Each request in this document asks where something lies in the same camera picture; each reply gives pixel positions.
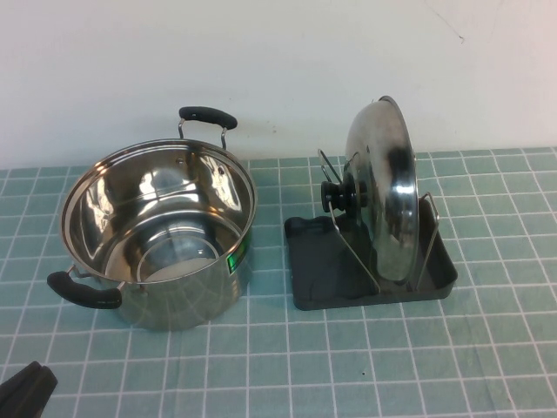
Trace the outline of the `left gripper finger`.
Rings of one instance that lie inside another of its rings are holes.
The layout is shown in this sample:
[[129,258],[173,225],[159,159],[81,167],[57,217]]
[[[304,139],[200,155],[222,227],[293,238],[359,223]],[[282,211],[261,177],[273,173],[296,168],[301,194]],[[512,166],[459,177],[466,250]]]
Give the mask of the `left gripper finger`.
[[33,361],[1,384],[1,409],[20,409],[25,403],[33,402],[35,379],[41,367]]
[[28,365],[1,384],[2,417],[39,417],[57,385],[43,365]]

